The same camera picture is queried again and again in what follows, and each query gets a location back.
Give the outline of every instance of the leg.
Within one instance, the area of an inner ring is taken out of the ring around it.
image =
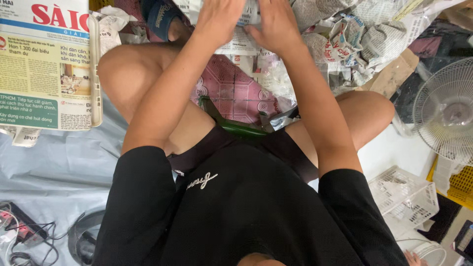
[[[104,91],[128,123],[143,96],[189,38],[190,33],[186,30],[179,20],[175,20],[169,29],[169,39],[174,39],[174,42],[121,45],[100,60],[98,73]],[[181,154],[190,149],[214,126],[213,119],[189,101],[181,121],[165,145],[166,155]]]
[[[393,104],[376,92],[352,91],[336,99],[357,151],[378,136],[391,123],[394,116]],[[302,121],[288,125],[286,132],[307,158],[318,167],[317,152]]]

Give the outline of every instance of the electric fan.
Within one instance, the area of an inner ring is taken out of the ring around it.
[[[473,166],[473,57],[432,75],[417,94],[412,117],[412,130],[436,153]]]

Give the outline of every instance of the black t-shirt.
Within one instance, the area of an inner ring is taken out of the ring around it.
[[[319,193],[279,159],[240,144],[176,188],[162,149],[118,160],[93,265],[236,265],[258,252],[288,265],[407,265],[358,171]]]

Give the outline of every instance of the foot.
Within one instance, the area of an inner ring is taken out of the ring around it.
[[[169,25],[169,31],[167,32],[168,39],[170,42],[179,42],[185,44],[191,37],[192,32],[189,27],[184,25],[180,18],[174,18]]]

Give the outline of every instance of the hand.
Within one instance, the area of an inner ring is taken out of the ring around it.
[[[252,25],[246,25],[245,30],[260,46],[283,58],[299,45],[306,47],[288,0],[259,0],[259,4],[261,31]]]
[[[419,256],[415,253],[411,255],[409,251],[404,252],[404,256],[406,256],[407,262],[409,262],[409,266],[424,266],[427,265],[427,262],[423,259],[420,259]]]
[[[246,0],[204,0],[193,35],[203,36],[206,45],[219,48],[232,40]]]

